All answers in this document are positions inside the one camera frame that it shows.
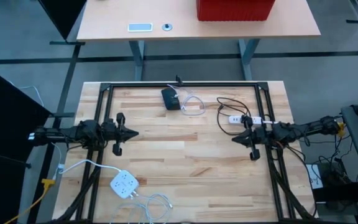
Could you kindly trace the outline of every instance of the white cable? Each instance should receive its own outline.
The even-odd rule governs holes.
[[[171,202],[169,201],[169,199],[168,199],[168,197],[167,197],[166,195],[164,195],[164,194],[153,194],[153,195],[151,195],[150,197],[145,197],[145,196],[139,195],[136,191],[134,191],[134,193],[135,193],[135,195],[136,195],[137,197],[141,197],[141,198],[147,199],[146,203],[145,203],[145,204],[140,203],[135,197],[133,197],[133,196],[131,195],[131,199],[135,199],[135,201],[136,201],[137,203],[124,203],[124,204],[118,206],[117,209],[113,212],[112,218],[111,218],[111,220],[110,220],[110,224],[114,223],[114,222],[113,222],[113,221],[114,221],[114,217],[116,216],[117,212],[118,212],[122,207],[128,206],[128,205],[134,205],[134,206],[136,206],[136,207],[142,208],[142,214],[141,214],[141,216],[140,216],[140,220],[139,220],[138,223],[141,223],[141,222],[142,222],[143,214],[145,214],[145,217],[146,217],[146,219],[149,221],[150,224],[154,224],[154,221],[160,220],[161,218],[163,218],[163,217],[166,216],[167,214],[168,214],[167,219],[165,220],[165,222],[163,222],[163,224],[166,224],[166,223],[169,221],[169,219],[170,219],[170,208],[172,209],[173,206],[172,206]],[[165,201],[166,203],[165,203],[165,202],[162,202],[161,200],[156,199],[156,197],[161,197],[162,199],[164,199],[164,201]],[[156,202],[159,202],[159,203],[161,203],[161,204],[165,207],[165,212],[164,212],[161,216],[159,216],[159,217],[153,217],[153,216],[150,214],[149,203],[150,203],[151,200],[156,201]],[[133,211],[133,209],[132,209],[132,211],[130,212],[129,217],[128,217],[128,223],[131,222],[131,217],[132,217],[132,214],[133,214],[133,213],[134,213],[134,211]]]
[[[198,96],[195,96],[193,94],[193,91],[191,90],[188,90],[187,88],[181,88],[181,87],[178,87],[178,86],[173,86],[173,85],[167,85],[171,88],[173,88],[175,91],[178,89],[184,89],[189,95],[183,100],[183,103],[181,104],[180,106],[180,111],[184,114],[184,115],[187,115],[187,116],[198,116],[198,115],[202,115],[206,112],[206,107],[205,107],[205,104],[203,102],[202,99],[200,99]],[[200,103],[203,105],[203,109],[201,110],[201,112],[199,113],[194,113],[194,114],[191,114],[191,113],[186,113],[186,104],[190,101],[190,99],[192,98],[196,98],[198,101],[200,101]]]
[[[62,163],[62,150],[60,150],[59,146],[57,146],[55,143],[51,142],[59,151],[59,163],[56,166],[55,175],[53,175],[52,180],[56,180],[57,177],[57,170],[59,170],[59,165]]]
[[[90,162],[90,163],[92,163],[93,165],[98,166],[98,167],[102,167],[102,168],[115,169],[115,170],[118,170],[118,172],[121,171],[121,170],[118,169],[117,167],[100,165],[100,164],[97,164],[97,163],[95,163],[95,162],[93,162],[93,161],[91,161],[91,160],[89,160],[89,159],[84,159],[83,161],[77,162],[76,164],[72,165],[72,166],[69,167],[68,169],[65,169],[65,170],[60,171],[59,174],[64,174],[65,172],[71,170],[72,168],[74,168],[74,167],[76,167],[76,166],[78,166],[78,165],[80,165],[80,164],[82,164],[82,163],[84,163],[84,162]]]
[[[10,82],[14,87],[16,87],[15,84],[13,84],[13,82],[11,82],[9,80],[8,80],[8,82]],[[40,95],[40,92],[38,92],[37,87],[35,87],[35,86],[24,86],[24,87],[16,87],[16,88],[18,88],[20,90],[26,89],[26,88],[34,88],[34,90],[37,92],[38,98],[40,99],[41,105],[44,106],[44,102],[41,99],[41,95]]]

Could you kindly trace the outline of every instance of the red container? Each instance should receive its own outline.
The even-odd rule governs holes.
[[[275,0],[197,0],[200,21],[265,21]]]

